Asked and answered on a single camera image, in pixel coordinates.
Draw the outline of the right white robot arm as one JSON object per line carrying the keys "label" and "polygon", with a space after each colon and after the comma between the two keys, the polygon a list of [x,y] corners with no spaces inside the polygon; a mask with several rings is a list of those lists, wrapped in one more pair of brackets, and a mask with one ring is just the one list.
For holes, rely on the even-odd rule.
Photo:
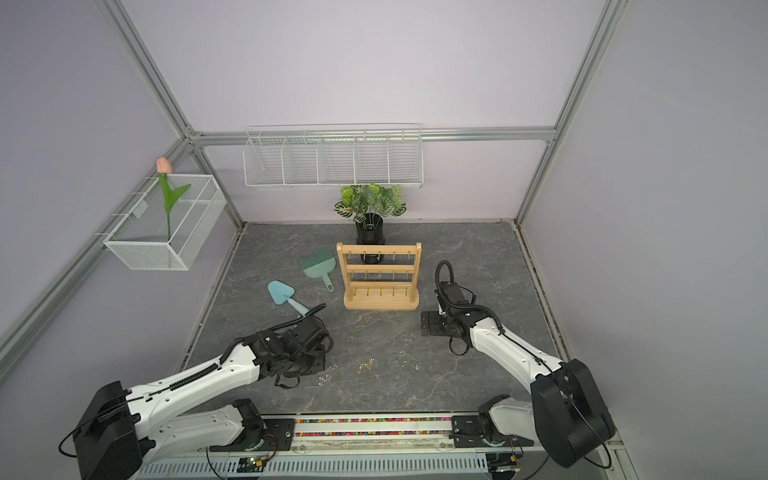
{"label": "right white robot arm", "polygon": [[497,445],[518,437],[531,440],[562,467],[606,448],[616,427],[589,368],[563,361],[509,332],[498,315],[454,281],[439,281],[436,311],[422,314],[430,335],[460,340],[464,355],[476,350],[500,365],[530,395],[518,401],[499,395],[478,409],[483,442]]}

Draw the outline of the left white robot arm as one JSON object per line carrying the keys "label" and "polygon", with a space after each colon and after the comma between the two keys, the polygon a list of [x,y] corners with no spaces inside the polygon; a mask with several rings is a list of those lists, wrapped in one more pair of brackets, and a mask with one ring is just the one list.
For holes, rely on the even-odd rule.
{"label": "left white robot arm", "polygon": [[233,340],[186,371],[126,388],[101,387],[68,434],[83,479],[132,479],[148,464],[197,449],[247,451],[278,442],[250,399],[198,412],[199,405],[272,378],[284,390],[324,370],[334,341],[315,315]]}

